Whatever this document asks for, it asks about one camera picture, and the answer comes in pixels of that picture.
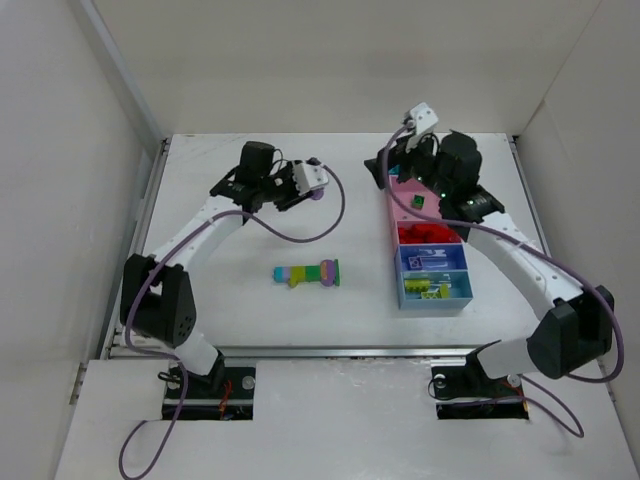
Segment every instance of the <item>green toy block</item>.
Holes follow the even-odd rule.
[[[424,197],[421,195],[414,195],[413,200],[411,200],[411,206],[416,210],[422,210],[422,207],[424,207]]]
[[[437,287],[437,286],[429,287],[429,289],[426,292],[422,292],[420,296],[425,300],[440,298],[440,287]]]
[[[451,293],[449,292],[449,285],[443,283],[440,285],[440,298],[450,298]]]

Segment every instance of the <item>white bracket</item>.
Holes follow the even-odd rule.
[[[416,148],[425,135],[433,133],[438,121],[436,112],[424,102],[409,110],[404,116],[404,124],[411,128],[413,135],[407,142],[406,152]]]
[[[329,184],[329,175],[322,165],[311,165],[307,162],[293,164],[293,178],[300,195],[324,188]]]

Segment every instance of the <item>compartment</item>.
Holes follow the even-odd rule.
[[[411,179],[404,183],[398,183],[398,177],[395,175],[390,175],[389,180],[391,183],[391,189],[398,195],[402,203],[411,206],[414,197],[418,195],[422,197],[424,201],[422,208],[415,209],[416,212],[430,217],[441,218],[439,206],[440,199],[437,195],[427,190],[420,182]],[[403,220],[410,220],[414,222],[424,221],[402,210],[398,205],[396,205],[389,195],[387,195],[387,203],[389,208],[389,218],[391,219],[392,225],[393,222],[400,222]]]
[[[400,245],[400,271],[411,276],[416,272],[466,270],[462,244]]]
[[[423,245],[426,243],[462,243],[456,232],[446,225],[427,222],[396,222],[394,245]]]
[[[396,254],[396,283],[398,304],[403,310],[459,310],[473,298],[467,270],[403,271],[400,251]]]

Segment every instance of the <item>white table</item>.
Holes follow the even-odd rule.
[[[537,238],[507,138],[476,138],[485,158],[483,185]],[[198,326],[216,345],[446,350],[511,338],[535,326],[515,288],[471,248],[475,299],[464,311],[420,316],[397,309],[384,198],[362,166],[386,135],[176,136],[145,252],[190,218],[237,163],[248,139],[273,143],[288,158],[317,156],[330,164],[347,188],[347,214],[339,230],[306,246],[286,244],[249,224],[195,271]],[[260,216],[292,235],[308,236],[329,225],[337,209],[332,186],[321,203],[284,214],[265,208]],[[341,261],[339,288],[302,285],[290,291],[271,283],[275,265],[333,257]],[[166,361],[149,359],[89,365],[56,480],[118,478],[118,452],[130,430],[142,419],[160,418],[164,384],[155,375],[165,368]],[[535,408],[530,422],[437,421],[435,401],[425,390],[429,372],[428,360],[417,359],[260,361],[254,420],[180,422],[148,480],[638,479],[605,386],[534,376],[583,422],[586,438],[578,440]],[[597,376],[599,370],[591,363],[580,373]],[[543,394],[525,391],[566,418]],[[154,421],[138,433],[126,456],[130,474],[148,464],[166,426]]]
[[[466,254],[475,298],[463,311],[398,309],[385,198],[362,164],[388,137],[173,137],[145,253],[166,242],[191,218],[209,189],[237,165],[247,140],[272,143],[289,159],[318,157],[336,171],[347,191],[343,223],[325,239],[294,245],[250,223],[191,272],[198,328],[210,341],[219,346],[452,347],[509,339],[535,327],[524,298],[473,248]],[[506,135],[474,137],[484,157],[482,185],[505,204],[525,233],[539,240]],[[321,202],[304,202],[284,213],[269,206],[259,216],[283,232],[305,237],[329,226],[338,209],[338,191],[330,185]],[[290,290],[271,279],[277,265],[310,265],[325,258],[340,260],[339,288],[309,284]]]
[[[90,363],[56,480],[120,478],[124,439],[140,420],[160,418],[164,384],[155,375],[163,368],[157,360]],[[439,421],[429,377],[424,361],[262,361],[254,420],[179,422],[147,480],[638,480],[602,385],[534,376],[583,422],[579,440],[535,407],[529,422]],[[167,423],[151,422],[133,439],[130,475],[148,465]]]

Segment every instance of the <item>screw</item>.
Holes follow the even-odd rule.
[[[437,389],[442,389],[447,386],[447,377],[442,373],[438,373],[433,377],[433,386]]]
[[[242,379],[242,388],[245,390],[253,390],[256,386],[256,379],[250,375],[247,375]]]
[[[509,382],[509,385],[516,388],[522,385],[520,375],[507,375],[507,382]]]

